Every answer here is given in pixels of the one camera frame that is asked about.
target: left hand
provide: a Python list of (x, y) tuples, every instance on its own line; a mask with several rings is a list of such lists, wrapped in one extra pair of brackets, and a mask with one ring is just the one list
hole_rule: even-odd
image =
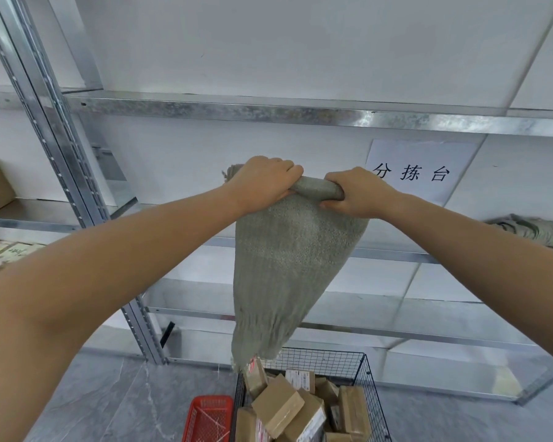
[(292, 192), (289, 187), (303, 175), (291, 160), (252, 157), (224, 184), (243, 215), (266, 209)]

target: forearm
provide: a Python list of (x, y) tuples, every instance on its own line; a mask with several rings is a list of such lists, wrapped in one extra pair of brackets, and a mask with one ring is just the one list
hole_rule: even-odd
[(0, 310), (88, 338), (239, 215), (222, 186), (76, 232), (0, 274)]
[(405, 194), (382, 218), (553, 354), (552, 249)]

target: wire basket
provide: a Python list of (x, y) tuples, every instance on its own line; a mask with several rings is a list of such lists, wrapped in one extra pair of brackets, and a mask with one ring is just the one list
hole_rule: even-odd
[[(366, 354), (284, 347), (276, 359), (262, 360), (262, 365), (266, 372), (273, 374), (284, 375), (287, 369), (314, 371), (316, 375), (327, 377), (338, 386), (362, 386), (373, 429), (367, 442), (391, 442)], [(239, 374), (233, 398), (232, 432), (229, 442), (235, 442), (237, 409), (250, 405), (250, 403), (252, 403), (252, 398), (246, 390), (243, 375)]]

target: sign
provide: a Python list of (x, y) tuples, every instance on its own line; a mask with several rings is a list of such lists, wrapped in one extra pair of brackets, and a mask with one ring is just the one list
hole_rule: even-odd
[(373, 140), (367, 170), (401, 192), (444, 206), (479, 144)]

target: hand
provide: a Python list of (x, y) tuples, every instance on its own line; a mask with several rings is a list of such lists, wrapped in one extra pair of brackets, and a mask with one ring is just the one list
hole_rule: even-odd
[(252, 157), (224, 186), (234, 195), (242, 214), (266, 209), (292, 194), (289, 187), (303, 175), (303, 167), (291, 160)]
[(354, 217), (385, 219), (387, 211), (402, 195), (362, 167), (344, 172), (330, 172), (325, 179), (340, 185), (344, 191), (344, 200), (322, 201), (321, 207)]

